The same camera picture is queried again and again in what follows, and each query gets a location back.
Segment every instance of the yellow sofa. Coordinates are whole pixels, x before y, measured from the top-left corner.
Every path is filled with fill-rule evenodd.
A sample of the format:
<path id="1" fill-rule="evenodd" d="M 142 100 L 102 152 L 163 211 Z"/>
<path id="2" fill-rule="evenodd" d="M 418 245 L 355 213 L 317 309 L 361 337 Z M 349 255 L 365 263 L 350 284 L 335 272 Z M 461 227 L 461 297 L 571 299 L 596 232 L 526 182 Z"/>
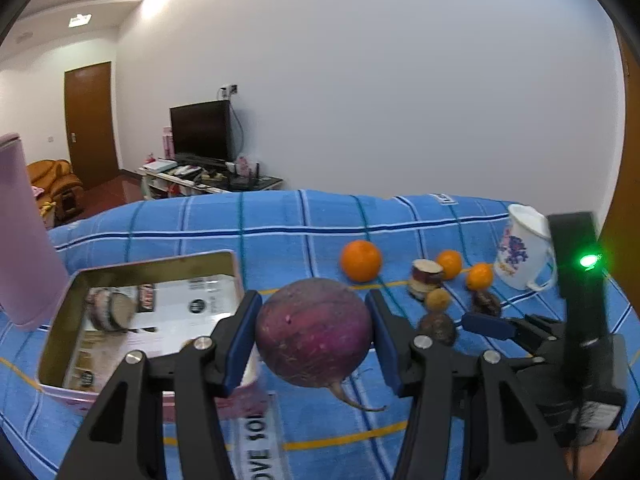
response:
<path id="1" fill-rule="evenodd" d="M 38 208 L 56 203 L 56 218 L 64 220 L 82 212 L 84 188 L 66 160 L 39 160 L 27 166 L 31 185 L 44 190 L 37 199 Z"/>

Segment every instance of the orange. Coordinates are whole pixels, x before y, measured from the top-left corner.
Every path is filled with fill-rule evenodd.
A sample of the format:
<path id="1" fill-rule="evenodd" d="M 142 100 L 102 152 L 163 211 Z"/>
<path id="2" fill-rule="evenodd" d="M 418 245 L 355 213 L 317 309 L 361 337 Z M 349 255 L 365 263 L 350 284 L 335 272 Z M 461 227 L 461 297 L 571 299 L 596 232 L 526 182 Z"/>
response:
<path id="1" fill-rule="evenodd" d="M 491 264 L 475 264 L 466 274 L 466 288 L 483 290 L 494 282 L 494 270 Z"/>
<path id="2" fill-rule="evenodd" d="M 462 256 L 458 251 L 448 249 L 438 254 L 436 263 L 444 269 L 444 279 L 453 280 L 462 270 Z"/>
<path id="3" fill-rule="evenodd" d="M 382 253 L 371 242 L 354 240 L 345 245 L 340 266 L 352 282 L 370 282 L 382 267 Z"/>

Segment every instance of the radish root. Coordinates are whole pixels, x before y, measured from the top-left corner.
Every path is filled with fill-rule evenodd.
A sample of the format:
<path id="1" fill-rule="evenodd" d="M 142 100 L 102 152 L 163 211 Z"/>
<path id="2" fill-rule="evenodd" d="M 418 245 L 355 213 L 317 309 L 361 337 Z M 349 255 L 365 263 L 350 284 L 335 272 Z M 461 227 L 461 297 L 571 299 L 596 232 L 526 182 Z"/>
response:
<path id="1" fill-rule="evenodd" d="M 342 384 L 338 382 L 329 384 L 327 388 L 332 394 L 334 394 L 336 399 L 341 400 L 345 404 L 348 404 L 354 408 L 362 410 L 363 412 L 382 412 L 386 410 L 386 406 L 382 406 L 382 408 L 367 408 L 365 406 L 358 404 L 357 402 L 354 402 L 349 397 L 347 397 L 347 394 L 342 389 Z"/>

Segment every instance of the pink bottle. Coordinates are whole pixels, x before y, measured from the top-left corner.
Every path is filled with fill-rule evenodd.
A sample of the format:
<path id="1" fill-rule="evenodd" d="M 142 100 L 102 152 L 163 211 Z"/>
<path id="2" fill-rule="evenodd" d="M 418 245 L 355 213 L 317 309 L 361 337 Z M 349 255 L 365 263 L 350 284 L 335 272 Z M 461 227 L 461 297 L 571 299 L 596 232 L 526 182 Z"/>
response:
<path id="1" fill-rule="evenodd" d="M 69 276 L 49 240 L 17 134 L 0 136 L 0 305 L 23 330 L 50 319 Z"/>

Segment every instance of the blue plaid blanket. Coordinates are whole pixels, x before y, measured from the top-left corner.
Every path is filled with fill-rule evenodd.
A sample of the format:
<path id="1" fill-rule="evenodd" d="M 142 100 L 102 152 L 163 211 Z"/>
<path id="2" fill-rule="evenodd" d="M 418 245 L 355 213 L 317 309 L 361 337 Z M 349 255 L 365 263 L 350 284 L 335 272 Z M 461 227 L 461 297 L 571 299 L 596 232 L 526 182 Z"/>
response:
<path id="1" fill-rule="evenodd" d="M 382 250 L 384 294 L 396 314 L 416 323 L 423 307 L 406 292 L 410 263 L 441 250 L 460 251 L 467 265 L 492 262 L 507 221 L 508 203 L 480 198 L 424 195 L 382 200 L 315 191 L 268 191 L 138 202 L 57 228 L 50 237 L 70 273 L 85 267 L 178 254 L 233 250 L 242 263 L 244 285 L 265 296 L 287 283 L 322 276 L 345 281 L 338 256 L 345 243 L 367 234 Z M 376 283 L 359 286 L 365 294 Z M 463 278 L 448 282 L 459 319 L 470 295 Z M 492 292 L 506 316 L 526 313 L 562 318 L 556 290 L 540 294 L 509 288 L 496 279 Z M 628 406 L 621 429 L 638 404 L 640 332 L 634 310 L 607 279 L 609 327 L 625 335 Z M 46 397 L 33 378 L 48 327 L 17 330 L 0 313 L 0 423 L 27 466 L 40 480 L 52 479 L 81 419 Z M 523 355 L 511 342 L 461 332 L 458 349 L 479 354 L 496 348 Z M 363 413 L 335 400 L 327 390 L 284 383 L 266 368 L 270 409 L 264 418 L 224 423 L 239 479 L 390 480 L 402 444 L 410 402 L 384 385 L 373 352 L 345 383 L 347 393 L 381 413 Z M 169 478 L 179 479 L 175 427 L 164 427 Z M 457 478 L 462 424 L 453 421 L 447 478 Z"/>

